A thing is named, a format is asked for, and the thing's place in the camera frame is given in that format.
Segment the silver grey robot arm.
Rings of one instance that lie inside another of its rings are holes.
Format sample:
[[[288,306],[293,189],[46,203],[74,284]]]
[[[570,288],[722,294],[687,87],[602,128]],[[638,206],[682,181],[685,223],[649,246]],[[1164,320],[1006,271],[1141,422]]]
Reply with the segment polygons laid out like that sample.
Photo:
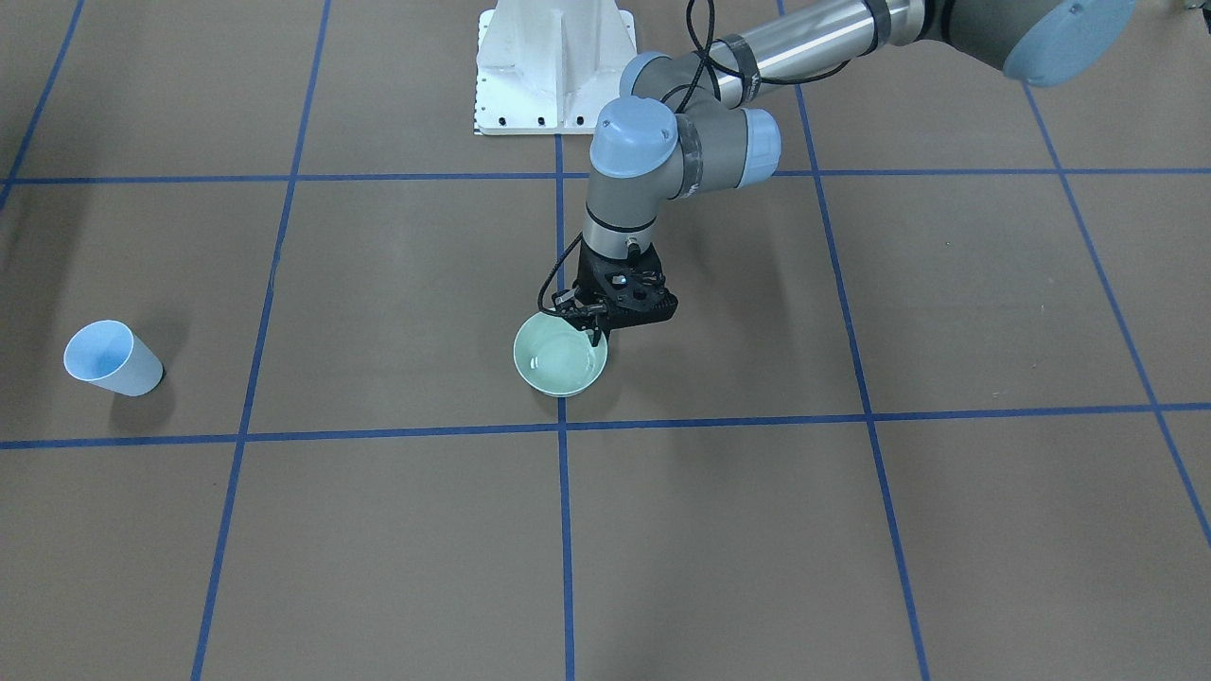
[[[666,322],[678,307],[653,238],[666,201],[746,188],[775,173],[781,130],[753,107],[767,92],[833,78],[888,46],[942,42],[1004,78],[1052,87],[1117,42],[1132,1],[815,1],[765,25],[693,36],[675,58],[641,53],[599,113],[569,288],[536,310],[597,345],[614,330]]]

